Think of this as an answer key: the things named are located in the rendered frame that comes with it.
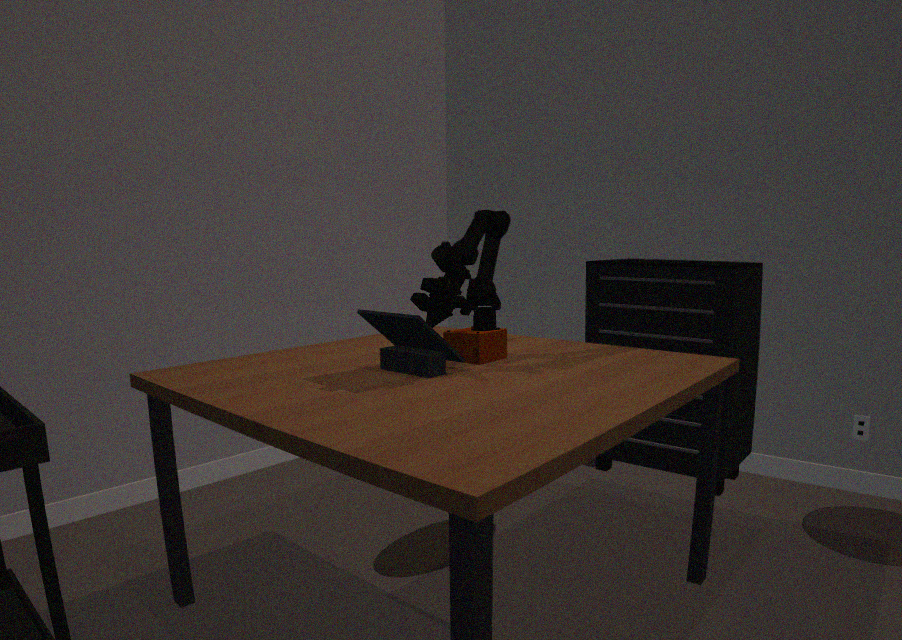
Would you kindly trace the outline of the dark grey switch panel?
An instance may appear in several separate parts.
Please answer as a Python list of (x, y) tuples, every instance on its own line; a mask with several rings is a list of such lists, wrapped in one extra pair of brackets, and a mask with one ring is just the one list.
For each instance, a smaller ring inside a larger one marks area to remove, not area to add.
[(423, 378), (446, 374), (446, 360), (465, 359), (418, 315), (361, 310), (363, 319), (395, 346), (380, 348), (380, 369)]

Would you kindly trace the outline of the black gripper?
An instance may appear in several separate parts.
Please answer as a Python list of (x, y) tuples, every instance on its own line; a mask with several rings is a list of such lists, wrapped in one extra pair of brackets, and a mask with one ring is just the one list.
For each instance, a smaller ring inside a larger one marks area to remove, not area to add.
[(447, 282), (450, 282), (447, 298), (441, 296), (442, 294), (433, 294), (434, 297), (428, 297), (425, 293), (413, 293), (410, 298), (421, 311), (427, 312), (426, 322), (432, 328), (442, 322), (443, 319), (453, 316), (452, 311), (455, 308), (461, 308), (461, 315), (468, 316), (473, 310), (473, 306), (465, 297), (459, 296), (462, 293), (460, 290), (461, 284), (453, 278), (447, 278)]

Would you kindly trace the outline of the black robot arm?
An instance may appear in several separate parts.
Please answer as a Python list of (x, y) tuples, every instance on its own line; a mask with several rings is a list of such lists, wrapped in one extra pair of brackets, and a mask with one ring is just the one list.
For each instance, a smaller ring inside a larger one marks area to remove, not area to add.
[[(461, 286), (465, 279), (470, 279), (467, 289), (467, 301), (473, 306), (474, 331), (499, 330), (496, 328), (496, 310), (500, 310), (501, 302), (496, 294), (493, 276), (501, 239), (508, 232), (510, 217), (505, 211), (479, 210), (475, 212), (473, 223), (463, 238), (451, 247), (444, 241), (431, 253), (431, 257), (445, 272), (444, 278), (423, 278), (421, 290), (433, 294), (442, 294), (447, 298), (450, 282), (447, 278), (457, 280)], [(471, 279), (470, 270), (464, 265), (473, 265), (478, 257), (478, 244), (483, 234), (485, 240), (481, 254), (477, 278)], [(478, 307), (491, 306), (491, 307)]]

